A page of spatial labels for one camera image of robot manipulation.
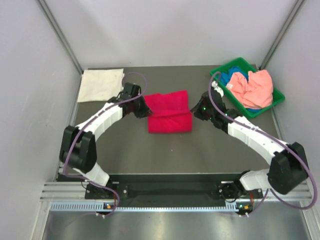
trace green plastic bin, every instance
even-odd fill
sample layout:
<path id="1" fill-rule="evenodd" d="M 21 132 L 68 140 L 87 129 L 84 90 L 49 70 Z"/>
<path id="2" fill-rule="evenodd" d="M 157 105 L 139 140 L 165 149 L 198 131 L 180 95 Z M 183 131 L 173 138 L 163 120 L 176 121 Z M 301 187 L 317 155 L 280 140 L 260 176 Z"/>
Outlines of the green plastic bin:
<path id="1" fill-rule="evenodd" d="M 221 72 L 221 73 L 228 73 L 228 70 L 232 68 L 233 66 L 239 67 L 242 71 L 247 73 L 248 71 L 256 72 L 257 70 L 251 66 L 246 60 L 244 60 L 242 57 L 238 57 L 224 65 L 221 65 L 220 67 L 217 67 L 216 69 L 213 69 L 210 73 L 211 76 L 215 72 Z M 230 101 L 235 105 L 235 107 L 247 118 L 252 119 L 256 116 L 262 114 L 263 112 L 267 111 L 268 109 L 274 107 L 275 105 L 283 102 L 285 100 L 285 96 L 275 87 L 273 88 L 273 103 L 270 106 L 267 106 L 263 109 L 261 109 L 258 112 L 252 112 L 247 110 L 236 98 L 235 96 L 225 87 L 222 83 L 218 82 L 218 85 L 220 88 L 222 88 L 224 94 L 230 99 Z"/>

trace blue cloth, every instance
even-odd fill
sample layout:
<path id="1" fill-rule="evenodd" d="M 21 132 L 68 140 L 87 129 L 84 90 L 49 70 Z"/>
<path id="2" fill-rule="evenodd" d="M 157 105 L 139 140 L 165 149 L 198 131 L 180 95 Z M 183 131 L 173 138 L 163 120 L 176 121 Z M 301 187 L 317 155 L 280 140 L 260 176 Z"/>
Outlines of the blue cloth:
<path id="1" fill-rule="evenodd" d="M 236 73 L 236 72 L 240 72 L 248 81 L 249 77 L 248 77 L 248 73 L 244 73 L 240 67 L 238 66 L 233 66 L 228 70 L 228 73 L 221 73 L 221 78 L 220 78 L 220 82 L 226 86 L 228 84 L 228 82 L 230 81 L 232 74 Z"/>
<path id="2" fill-rule="evenodd" d="M 259 112 L 261 109 L 252 109 L 252 108 L 247 108 L 248 111 L 253 112 L 253 113 L 257 113 Z"/>

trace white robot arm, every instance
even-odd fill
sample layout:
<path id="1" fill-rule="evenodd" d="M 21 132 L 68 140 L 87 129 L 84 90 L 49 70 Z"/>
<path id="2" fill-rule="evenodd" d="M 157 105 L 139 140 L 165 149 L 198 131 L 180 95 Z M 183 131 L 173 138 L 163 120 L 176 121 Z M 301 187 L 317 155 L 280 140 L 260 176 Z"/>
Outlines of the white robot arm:
<path id="1" fill-rule="evenodd" d="M 226 108 L 222 101 L 223 91 L 218 87 L 216 82 L 212 83 L 211 96 L 216 106 L 226 116 L 249 126 L 249 129 L 221 115 L 212 105 L 208 91 L 202 94 L 198 104 L 191 110 L 193 115 L 201 120 L 211 121 L 216 128 L 239 139 L 259 153 L 270 165 L 269 169 L 246 171 L 242 173 L 238 179 L 235 179 L 234 182 L 237 185 L 236 188 L 239 191 L 239 195 L 245 191 L 269 188 L 273 188 L 278 193 L 285 195 L 308 178 L 308 174 L 304 168 L 287 150 L 267 136 L 256 132 L 256 130 L 261 131 L 261 129 L 253 125 L 235 109 Z M 288 144 L 280 140 L 279 142 L 288 146 L 308 165 L 305 150 L 302 145 L 297 142 L 293 144 Z"/>
<path id="2" fill-rule="evenodd" d="M 68 166 L 83 175 L 86 179 L 98 185 L 106 186 L 110 177 L 97 163 L 96 141 L 112 124 L 130 113 L 134 113 L 137 118 L 144 118 L 152 114 L 143 96 L 127 103 L 111 108 L 108 107 L 114 105 L 114 103 L 132 99 L 140 94 L 140 86 L 126 83 L 117 97 L 109 99 L 103 108 L 87 121 L 77 126 L 67 126 L 63 132 L 59 159 L 63 163 L 66 161 L 76 135 L 80 129 L 86 126 L 70 154 Z"/>

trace white wall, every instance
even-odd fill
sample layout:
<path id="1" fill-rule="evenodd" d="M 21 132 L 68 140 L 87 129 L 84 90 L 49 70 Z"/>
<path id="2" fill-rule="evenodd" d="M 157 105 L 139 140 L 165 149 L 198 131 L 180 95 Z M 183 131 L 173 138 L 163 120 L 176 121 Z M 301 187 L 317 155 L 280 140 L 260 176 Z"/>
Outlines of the white wall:
<path id="1" fill-rule="evenodd" d="M 295 0 L 46 0 L 82 68 L 261 64 Z"/>
<path id="2" fill-rule="evenodd" d="M 0 239 L 24 240 L 80 77 L 35 0 L 1 0 L 0 25 Z"/>
<path id="3" fill-rule="evenodd" d="M 306 1 L 267 69 L 286 97 L 275 108 L 284 137 L 304 146 L 320 187 L 319 9 L 320 1 Z"/>

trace gray work surface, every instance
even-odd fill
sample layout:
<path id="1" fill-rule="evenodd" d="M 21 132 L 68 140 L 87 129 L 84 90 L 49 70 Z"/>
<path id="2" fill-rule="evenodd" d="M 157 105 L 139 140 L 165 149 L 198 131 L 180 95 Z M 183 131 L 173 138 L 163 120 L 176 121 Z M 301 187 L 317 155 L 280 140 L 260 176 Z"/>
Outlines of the gray work surface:
<path id="1" fill-rule="evenodd" d="M 103 220 L 83 212 L 51 212 L 42 240 L 309 240 L 302 212 L 265 202 L 249 218 L 219 212 L 116 212 Z"/>
<path id="2" fill-rule="evenodd" d="M 146 94 L 187 90 L 193 108 L 208 90 L 210 70 L 217 66 L 127 67 L 125 73 L 139 72 L 148 79 Z M 144 88 L 139 76 L 127 81 Z M 230 101 L 223 97 L 227 108 Z M 78 105 L 75 124 L 80 124 L 103 107 L 104 102 Z M 118 173 L 239 173 L 268 167 L 266 161 L 239 140 L 216 129 L 211 122 L 192 118 L 192 132 L 148 133 L 147 119 L 133 114 L 112 125 L 97 141 L 97 162 L 109 174 Z M 270 110 L 251 120 L 267 133 L 277 136 Z"/>

